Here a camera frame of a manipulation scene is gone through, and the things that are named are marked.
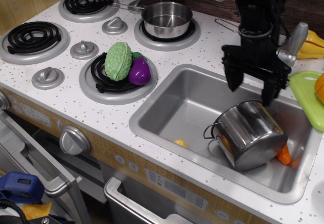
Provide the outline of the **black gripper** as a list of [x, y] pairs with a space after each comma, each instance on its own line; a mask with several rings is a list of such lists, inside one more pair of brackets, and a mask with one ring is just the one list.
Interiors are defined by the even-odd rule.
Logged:
[[233, 92], [241, 84], [244, 74], [264, 81], [262, 104], [269, 106], [282, 88], [287, 86], [291, 68], [275, 52], [244, 51], [241, 46], [224, 45], [223, 65], [228, 87]]

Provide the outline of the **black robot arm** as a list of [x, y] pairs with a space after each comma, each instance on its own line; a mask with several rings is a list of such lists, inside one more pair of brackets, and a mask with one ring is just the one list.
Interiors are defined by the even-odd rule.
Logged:
[[224, 45], [222, 63], [231, 91], [242, 83], [244, 75], [264, 82], [261, 100], [269, 106], [281, 89], [286, 88], [291, 69], [278, 57], [281, 19], [287, 0], [235, 0], [240, 16], [240, 45]]

